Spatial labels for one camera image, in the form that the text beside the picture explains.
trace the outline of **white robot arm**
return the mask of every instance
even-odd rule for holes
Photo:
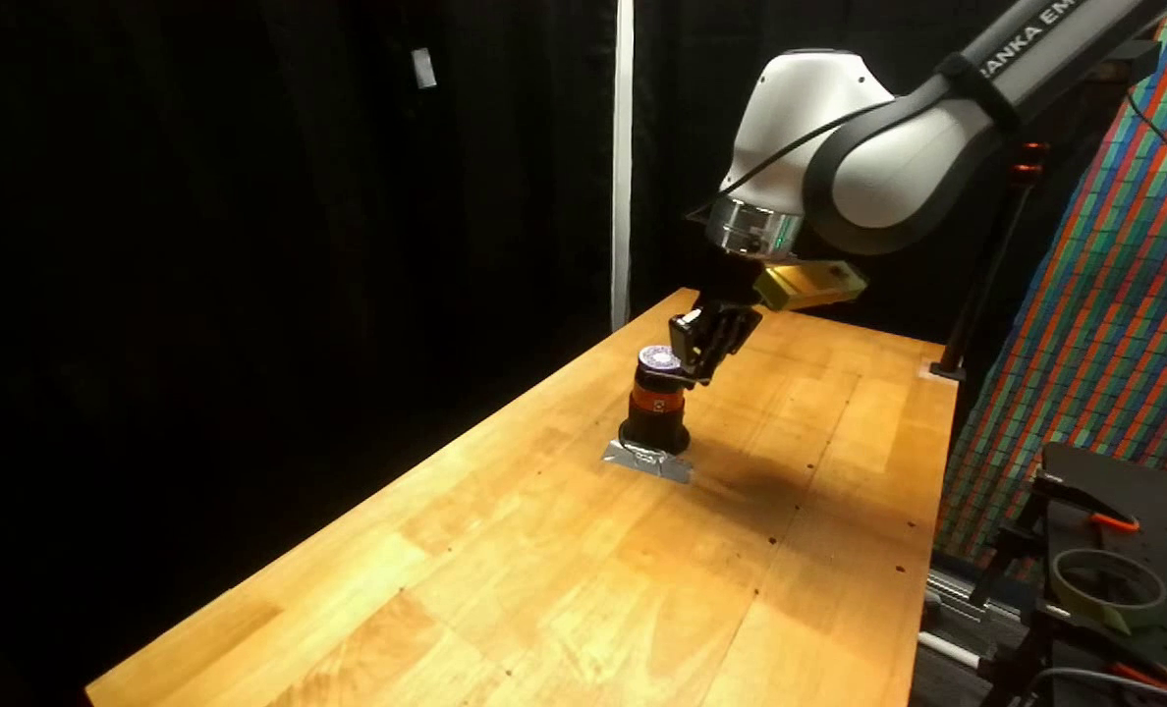
[[[792,258],[802,224],[850,254],[888,254],[938,228],[977,162],[1167,0],[1018,0],[971,46],[893,100],[862,55],[768,62],[707,237],[727,254]]]

